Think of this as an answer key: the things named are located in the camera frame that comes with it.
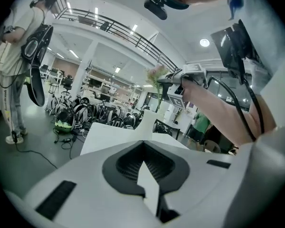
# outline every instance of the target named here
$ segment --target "white pillar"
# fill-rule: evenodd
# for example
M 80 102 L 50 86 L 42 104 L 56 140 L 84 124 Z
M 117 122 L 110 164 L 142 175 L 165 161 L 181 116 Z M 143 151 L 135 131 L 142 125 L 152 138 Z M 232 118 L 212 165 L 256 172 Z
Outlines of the white pillar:
M 76 97 L 76 95 L 80 91 L 80 87 L 86 75 L 86 68 L 89 66 L 89 61 L 92 60 L 93 62 L 93 57 L 94 57 L 97 45 L 98 45 L 98 41 L 95 41 L 95 40 L 90 44 L 89 48 L 85 52 L 82 62 L 79 65 L 79 68 L 75 75 L 75 78 L 72 84 L 72 89 L 71 89 L 71 96 L 73 99 Z

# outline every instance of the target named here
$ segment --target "floor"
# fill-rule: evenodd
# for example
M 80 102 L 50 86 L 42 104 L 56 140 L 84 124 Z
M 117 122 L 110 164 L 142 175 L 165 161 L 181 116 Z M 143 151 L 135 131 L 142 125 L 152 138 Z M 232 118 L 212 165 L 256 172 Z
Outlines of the floor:
M 48 97 L 48 85 L 44 86 L 46 99 Z M 24 137 L 24 143 L 18 144 L 18 149 L 34 150 L 42 153 L 58 168 L 67 163 L 69 151 L 61 148 L 61 143 L 54 143 L 57 136 L 53 133 L 54 124 L 51 123 L 53 116 L 49 116 L 43 107 L 36 106 L 28 97 L 27 88 L 24 85 L 21 93 L 21 106 L 23 118 L 28 130 Z M 0 182 L 4 189 L 10 190 L 23 197 L 29 189 L 55 170 L 42 156 L 36 153 L 20 153 L 15 145 L 5 143 L 5 137 L 9 135 L 9 128 L 0 115 Z M 60 136 L 60 139 L 72 137 L 71 135 Z M 188 138 L 180 133 L 179 139 L 186 145 Z M 80 155 L 83 143 L 79 140 L 74 142 L 71 157 Z M 189 146 L 195 150 L 195 144 Z

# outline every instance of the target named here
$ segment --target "person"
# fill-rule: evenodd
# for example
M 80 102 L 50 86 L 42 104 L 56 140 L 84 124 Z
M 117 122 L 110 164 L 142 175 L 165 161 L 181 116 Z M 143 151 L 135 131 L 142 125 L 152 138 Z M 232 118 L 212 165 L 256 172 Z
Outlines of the person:
M 214 0 L 162 0 L 169 7 L 179 9 L 194 3 Z M 266 0 L 227 0 L 230 7 L 231 19 L 238 14 L 250 36 L 250 39 L 262 61 L 254 63 L 251 70 L 252 89 L 256 94 L 264 119 L 265 133 L 273 130 L 276 123 L 260 95 L 260 91 L 277 71 L 285 65 L 285 27 Z M 196 105 L 209 118 L 213 125 L 225 135 L 235 146 L 239 147 L 251 142 L 236 108 L 223 102 L 210 91 L 197 84 L 183 80 L 184 101 Z M 245 119 L 253 135 L 261 135 L 260 121 L 256 107 L 250 105 L 249 112 L 244 112 Z
M 2 111 L 10 132 L 16 133 L 17 143 L 22 143 L 21 135 L 28 133 L 21 115 L 20 94 L 29 64 L 21 58 L 21 46 L 25 45 L 28 37 L 38 29 L 55 2 L 56 0 L 37 0 L 15 24 L 15 30 L 4 34 L 2 38 L 2 41 L 11 44 L 6 59 L 0 67 L 0 84 L 3 87 Z M 14 144 L 13 134 L 7 136 L 5 141 Z
M 189 146 L 193 140 L 196 143 L 196 150 L 201 151 L 200 141 L 205 132 L 212 125 L 209 119 L 200 110 L 195 114 L 193 119 L 195 120 L 195 123 L 188 134 L 190 138 L 188 139 L 187 146 Z

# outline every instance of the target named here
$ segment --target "metal railing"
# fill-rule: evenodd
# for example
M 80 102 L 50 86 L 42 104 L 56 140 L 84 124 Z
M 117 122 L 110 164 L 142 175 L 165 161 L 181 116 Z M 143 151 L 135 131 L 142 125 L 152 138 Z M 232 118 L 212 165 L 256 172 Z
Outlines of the metal railing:
M 70 9 L 67 8 L 67 0 L 57 0 L 57 3 L 60 13 L 56 16 L 56 19 L 78 21 L 79 23 L 89 25 L 95 29 L 108 32 L 131 43 L 141 52 L 151 56 L 159 64 L 165 65 L 170 71 L 176 71 L 177 66 L 161 50 L 142 35 L 132 31 L 131 28 L 114 19 L 90 11 L 72 8 L 72 12 L 70 12 Z

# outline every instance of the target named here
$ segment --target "black slot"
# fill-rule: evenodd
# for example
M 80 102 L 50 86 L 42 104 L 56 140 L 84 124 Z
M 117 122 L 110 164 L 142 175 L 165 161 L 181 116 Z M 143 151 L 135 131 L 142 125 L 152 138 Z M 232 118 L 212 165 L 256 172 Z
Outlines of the black slot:
M 207 164 L 218 166 L 218 167 L 222 167 L 222 168 L 225 168 L 225 169 L 228 169 L 229 166 L 231 165 L 230 163 L 222 162 L 222 161 L 216 161 L 216 160 L 208 160 Z
M 71 181 L 62 181 L 36 208 L 36 211 L 49 220 L 53 220 L 75 186 L 76 183 Z

